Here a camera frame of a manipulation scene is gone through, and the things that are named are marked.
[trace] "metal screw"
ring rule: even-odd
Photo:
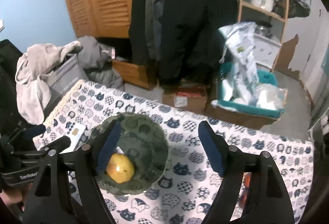
[[[234,145],[230,145],[230,146],[228,147],[228,149],[229,149],[231,152],[236,152],[236,151],[237,151],[237,147],[234,146]]]
[[[271,156],[271,154],[269,152],[266,152],[266,151],[263,151],[262,154],[266,158],[269,158]]]
[[[82,145],[82,146],[81,146],[81,149],[82,149],[83,151],[88,151],[88,150],[90,149],[90,145],[89,145],[89,144]]]
[[[48,155],[54,156],[56,154],[56,150],[52,149],[48,152]]]

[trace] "light switch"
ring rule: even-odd
[[[5,28],[5,25],[3,23],[3,19],[0,19],[0,32],[3,31],[4,28]]]

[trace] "tablecloth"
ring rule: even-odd
[[[46,132],[34,138],[37,149],[63,136],[72,125],[86,126],[80,144],[104,119],[122,112],[149,116],[165,132],[170,162],[164,176],[140,195],[115,196],[101,190],[108,209],[119,224],[197,224],[212,204],[222,179],[215,173],[198,138],[200,121],[207,120],[216,134],[243,152],[268,151],[287,187],[295,222],[304,211],[313,176],[313,144],[245,128],[211,117],[183,111],[156,101],[80,80],[44,122]],[[75,174],[69,173],[72,196],[79,202]],[[240,217],[236,206],[232,220]]]

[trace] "wooden shelf frame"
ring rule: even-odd
[[[255,11],[261,12],[261,13],[263,13],[263,14],[269,16],[270,21],[272,20],[272,18],[274,18],[274,19],[276,19],[276,20],[282,22],[282,23],[283,23],[283,27],[282,27],[282,33],[281,33],[281,39],[280,39],[280,42],[281,42],[281,44],[284,43],[284,41],[283,41],[283,36],[284,36],[284,32],[285,32],[285,30],[286,30],[286,23],[287,23],[287,20],[288,20],[288,14],[289,14],[289,0],[286,0],[286,2],[285,2],[285,6],[284,6],[284,8],[285,8],[285,15],[284,15],[283,18],[282,18],[281,16],[279,16],[278,14],[274,13],[274,12],[266,11],[266,10],[260,8],[260,7],[254,6],[253,4],[251,4],[251,3],[249,3],[249,2],[246,2],[246,1],[244,1],[244,0],[239,0],[239,13],[238,13],[238,19],[237,19],[238,23],[241,22],[241,18],[242,18],[242,9],[243,9],[243,7],[250,8],[250,9],[252,9],[252,10],[255,10]],[[274,63],[273,63],[273,67],[272,67],[272,69],[271,69],[272,72],[273,72],[274,69],[275,69],[275,66],[276,66],[276,63],[277,63],[277,61],[278,61],[278,57],[279,57],[280,51],[278,52],[278,54],[277,54],[277,56],[276,56],[276,58],[275,58],[275,61],[274,61]]]

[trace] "white pot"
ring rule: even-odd
[[[274,0],[251,0],[251,3],[269,12],[273,10],[274,6]]]

